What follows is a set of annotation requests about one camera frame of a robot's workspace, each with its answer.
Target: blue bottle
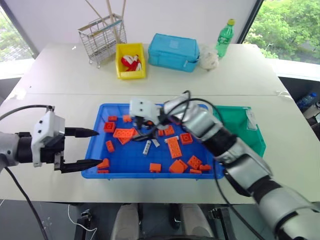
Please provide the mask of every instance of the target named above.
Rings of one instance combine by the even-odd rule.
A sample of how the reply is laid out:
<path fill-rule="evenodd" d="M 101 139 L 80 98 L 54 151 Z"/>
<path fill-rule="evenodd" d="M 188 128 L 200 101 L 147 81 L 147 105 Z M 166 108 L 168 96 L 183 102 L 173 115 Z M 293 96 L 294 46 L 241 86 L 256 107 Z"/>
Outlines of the blue bottle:
<path fill-rule="evenodd" d="M 302 110 L 306 107 L 310 107 L 310 105 L 312 104 L 312 102 L 316 98 L 316 96 L 317 96 L 317 94 L 315 92 L 312 92 L 309 95 L 304 96 L 299 101 L 297 101 L 296 105 L 298 106 L 298 108 L 300 110 Z"/>

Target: light blue plastic box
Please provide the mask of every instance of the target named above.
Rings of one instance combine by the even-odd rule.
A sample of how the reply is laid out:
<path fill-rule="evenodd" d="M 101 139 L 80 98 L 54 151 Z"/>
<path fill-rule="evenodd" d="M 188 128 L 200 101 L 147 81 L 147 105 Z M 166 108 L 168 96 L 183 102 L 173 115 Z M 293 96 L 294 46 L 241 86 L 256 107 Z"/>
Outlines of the light blue plastic box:
<path fill-rule="evenodd" d="M 192 72 L 199 59 L 197 41 L 156 33 L 148 48 L 151 65 Z"/>

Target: black cable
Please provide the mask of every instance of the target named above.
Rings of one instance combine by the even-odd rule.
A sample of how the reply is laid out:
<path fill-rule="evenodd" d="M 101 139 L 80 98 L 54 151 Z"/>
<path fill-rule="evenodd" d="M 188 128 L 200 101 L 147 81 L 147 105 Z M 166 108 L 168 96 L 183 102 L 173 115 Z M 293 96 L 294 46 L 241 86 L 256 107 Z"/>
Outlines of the black cable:
<path fill-rule="evenodd" d="M 31 108 L 46 108 L 46 109 L 53 109 L 52 106 L 50 105 L 43 105 L 43 104 L 36 104 L 36 105 L 27 105 L 27 106 L 21 106 L 21 107 L 18 107 L 18 108 L 15 108 L 11 111 L 8 111 L 7 113 L 3 114 L 2 116 L 0 116 L 0 121 L 4 118 L 6 118 L 7 116 L 13 114 L 13 113 L 16 113 L 18 111 L 21 111 L 21 110 L 24 110 L 24 109 L 31 109 Z M 18 189 L 20 190 L 20 192 L 23 194 L 23 196 L 25 197 L 26 199 L 26 202 L 29 204 L 32 212 L 33 212 L 33 215 L 35 216 L 35 219 L 41 229 L 41 233 L 43 235 L 43 238 L 44 240 L 49 240 L 48 239 L 48 236 L 47 236 L 47 233 L 44 229 L 44 226 L 42 225 L 41 223 L 41 219 L 35 209 L 35 207 L 33 206 L 33 204 L 31 203 L 30 201 L 30 198 L 28 197 L 28 195 L 26 194 L 26 192 L 23 190 L 23 188 L 21 187 L 21 185 L 19 184 L 18 180 L 16 179 L 15 175 L 12 173 L 12 171 L 8 168 L 8 167 L 4 167 L 4 169 L 9 173 L 9 175 L 12 177 L 14 183 L 16 184 L 16 186 L 18 187 Z"/>
<path fill-rule="evenodd" d="M 25 197 L 27 203 L 29 204 L 32 212 L 33 212 L 33 215 L 35 216 L 35 219 L 41 229 L 41 233 L 43 235 L 43 238 L 44 240 L 49 240 L 48 239 L 48 236 L 47 236 L 47 233 L 44 229 L 44 226 L 42 225 L 41 223 L 41 219 L 35 209 L 35 207 L 33 206 L 32 202 L 30 201 L 30 198 L 28 197 L 28 195 L 26 194 L 26 192 L 23 190 L 23 188 L 21 187 L 21 185 L 19 184 L 18 180 L 16 179 L 15 175 L 12 173 L 12 171 L 8 168 L 8 167 L 4 167 L 4 169 L 9 173 L 9 175 L 12 177 L 14 183 L 16 184 L 16 186 L 18 187 L 18 189 L 20 190 L 20 192 L 23 194 L 23 196 Z"/>
<path fill-rule="evenodd" d="M 209 101 L 207 101 L 207 100 L 205 100 L 205 99 L 203 99 L 203 98 L 197 98 L 197 97 L 195 97 L 195 98 L 189 98 L 189 99 L 183 100 L 182 102 L 180 102 L 180 103 L 178 103 L 177 105 L 175 105 L 167 114 L 165 114 L 165 115 L 162 116 L 162 119 L 159 121 L 159 123 L 158 123 L 157 125 L 153 126 L 153 128 L 151 128 L 151 130 L 150 130 L 148 133 L 143 133 L 143 134 L 141 134 L 141 136 L 142 136 L 142 137 L 149 136 L 152 132 L 154 132 L 154 131 L 157 130 L 158 126 L 160 126 L 160 125 L 168 118 L 168 116 L 169 116 L 177 107 L 179 107 L 179 106 L 182 105 L 182 104 L 185 104 L 185 103 L 188 103 L 188 102 L 193 102 L 193 101 L 200 101 L 200 102 L 204 102 L 204 103 L 206 103 L 206 104 L 209 104 L 209 105 L 212 107 L 212 109 L 217 112 L 217 114 L 218 114 L 218 116 L 219 116 L 220 121 L 222 122 L 222 124 L 225 125 L 225 122 L 224 122 L 224 120 L 223 120 L 223 117 L 222 117 L 220 111 L 218 110 L 218 108 L 217 108 L 215 105 L 213 105 L 211 102 L 209 102 Z"/>
<path fill-rule="evenodd" d="M 213 160 L 213 172 L 214 172 L 214 179 L 216 187 L 218 188 L 223 200 L 226 202 L 229 208 L 234 212 L 234 214 L 238 217 L 238 219 L 243 222 L 243 224 L 260 240 L 265 240 L 242 216 L 241 214 L 234 208 L 234 205 L 229 202 L 229 200 L 226 198 L 224 193 L 222 192 L 222 189 L 220 187 L 219 181 L 217 179 L 217 168 L 216 168 L 216 161 Z"/>
<path fill-rule="evenodd" d="M 184 91 L 183 94 L 188 94 L 188 98 L 187 98 L 187 99 L 188 99 L 188 100 L 191 99 L 191 92 L 190 92 L 189 90 Z M 183 115 L 182 115 L 182 118 L 181 118 L 181 121 L 180 121 L 180 128 L 181 128 L 181 130 L 182 130 L 183 132 L 186 132 L 186 130 L 184 129 L 184 126 L 182 125 L 182 123 L 183 123 L 183 121 L 184 121 L 184 118 L 185 118 L 186 112 L 187 112 L 187 110 L 188 110 L 189 104 L 190 104 L 190 101 L 188 101 L 188 102 L 186 103 L 186 106 L 185 106 L 185 109 L 184 109 L 184 111 L 183 111 Z"/>
<path fill-rule="evenodd" d="M 13 109 L 11 111 L 8 111 L 7 113 L 3 114 L 2 116 L 0 116 L 0 121 L 4 118 L 6 118 L 7 116 L 16 113 L 20 110 L 24 110 L 24 109 L 31 109 L 31 108 L 47 108 L 47 109 L 52 109 L 53 107 L 50 105 L 42 105 L 42 104 L 37 104 L 37 105 L 27 105 L 27 106 L 21 106 L 18 107 L 16 109 Z"/>

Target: red and white object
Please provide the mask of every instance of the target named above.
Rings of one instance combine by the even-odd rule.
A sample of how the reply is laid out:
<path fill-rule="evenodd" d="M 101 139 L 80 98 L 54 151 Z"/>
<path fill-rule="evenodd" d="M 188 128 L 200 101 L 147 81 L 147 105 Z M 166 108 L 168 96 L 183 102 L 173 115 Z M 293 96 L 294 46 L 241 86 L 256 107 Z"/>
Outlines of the red and white object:
<path fill-rule="evenodd" d="M 121 58 L 121 63 L 128 67 L 127 70 L 125 70 L 126 72 L 131 72 L 131 71 L 140 71 L 141 68 L 141 62 L 139 60 L 139 56 L 138 55 L 124 55 Z"/>

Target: yellow plastic bin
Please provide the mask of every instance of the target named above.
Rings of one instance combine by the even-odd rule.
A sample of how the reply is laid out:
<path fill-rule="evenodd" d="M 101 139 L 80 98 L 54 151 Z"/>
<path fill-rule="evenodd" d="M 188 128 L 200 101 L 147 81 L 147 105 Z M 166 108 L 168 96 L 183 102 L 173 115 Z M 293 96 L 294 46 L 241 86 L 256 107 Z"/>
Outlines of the yellow plastic bin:
<path fill-rule="evenodd" d="M 121 58 L 125 55 L 138 55 L 141 70 L 126 71 L 127 67 L 121 62 Z M 146 60 L 144 54 L 144 46 L 142 43 L 119 43 L 116 45 L 115 53 L 116 74 L 119 79 L 143 79 L 146 77 Z"/>

